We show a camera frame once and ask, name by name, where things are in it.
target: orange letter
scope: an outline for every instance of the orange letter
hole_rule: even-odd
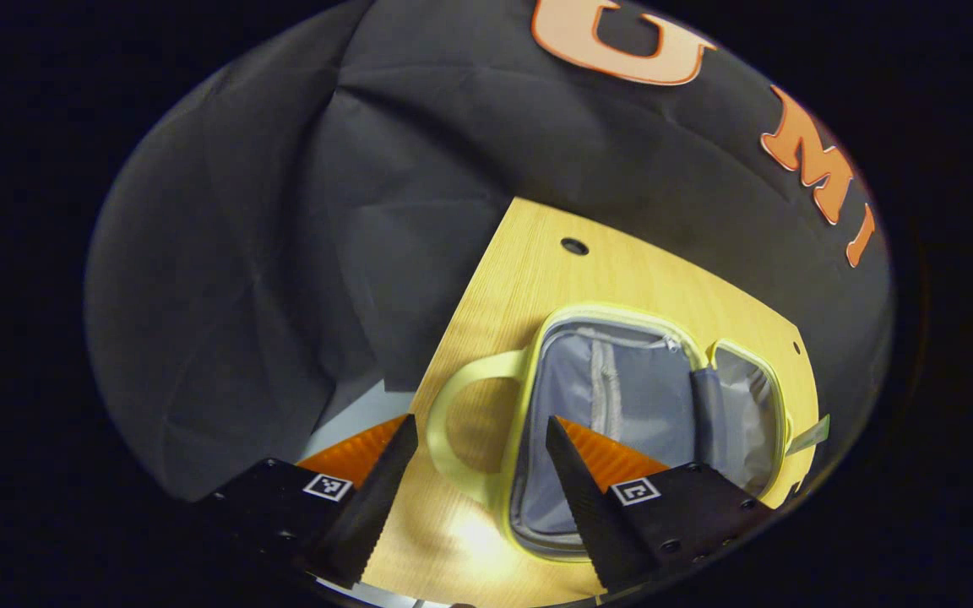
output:
[[[642,14],[660,28],[654,54],[622,53],[599,39],[603,8],[617,10],[610,0],[540,0],[532,17],[532,35],[544,49],[567,62],[644,84],[686,84],[700,72],[704,47],[715,49],[699,35],[654,15]]]
[[[869,209],[869,203],[867,203],[866,216],[862,219],[862,227],[858,228],[858,236],[854,237],[850,245],[846,246],[846,261],[851,263],[853,269],[857,269],[858,261],[862,259],[862,251],[866,250],[866,246],[869,245],[869,237],[872,237],[876,230],[877,225],[873,223],[873,211]]]
[[[821,136],[810,115],[779,86],[773,84],[772,90],[783,100],[783,119],[775,135],[761,135],[760,145],[788,171],[798,169],[798,149],[802,149],[802,185],[812,186],[828,178],[813,190],[813,201],[828,223],[835,225],[839,222],[839,210],[843,207],[846,188],[850,186],[854,172],[835,146],[822,150]]]

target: green tag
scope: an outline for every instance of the green tag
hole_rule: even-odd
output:
[[[823,442],[828,438],[828,425],[831,423],[831,415],[826,415],[821,419],[821,422],[814,424],[810,430],[803,432],[801,435],[796,436],[791,442],[791,446],[787,448],[787,455],[793,453],[800,453],[800,451],[816,446],[818,443]]]

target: gray bag lining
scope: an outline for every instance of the gray bag lining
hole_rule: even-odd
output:
[[[774,390],[752,362],[719,350],[719,370],[692,370],[679,339],[659,330],[573,319],[548,328],[514,472],[510,523],[538,554],[583,555],[546,453],[551,415],[591,428],[668,466],[707,462],[760,493],[776,454]]]

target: wooden table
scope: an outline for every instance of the wooden table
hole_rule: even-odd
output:
[[[567,237],[579,239],[590,252],[575,255],[563,249],[560,241]],[[422,434],[430,404],[453,372],[474,359],[521,349],[551,312],[586,300],[671,319],[702,349],[729,338],[772,366],[785,403],[816,403],[798,328],[771,308],[649,243],[514,199],[410,405],[420,447],[363,573],[365,584],[476,608],[560,604],[606,592],[589,562],[541,562],[510,546],[491,514],[433,468]],[[449,438],[469,465],[497,472],[517,389],[513,381],[484,381],[465,389],[453,404]],[[795,418],[795,432],[818,422],[810,415]],[[813,451],[807,448],[785,459],[784,472],[808,470]],[[777,504],[783,497],[764,500]]]

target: bag handle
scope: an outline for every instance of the bag handle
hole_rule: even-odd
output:
[[[486,473],[475,470],[457,457],[453,446],[449,445],[448,432],[445,431],[445,421],[448,419],[448,408],[453,404],[456,395],[465,386],[491,377],[511,377],[520,382],[524,380],[525,351],[510,350],[476,359],[460,368],[448,379],[433,398],[430,413],[426,419],[426,445],[430,453],[433,466],[452,484],[463,492],[465,496],[484,505],[490,496],[490,489],[497,473]]]

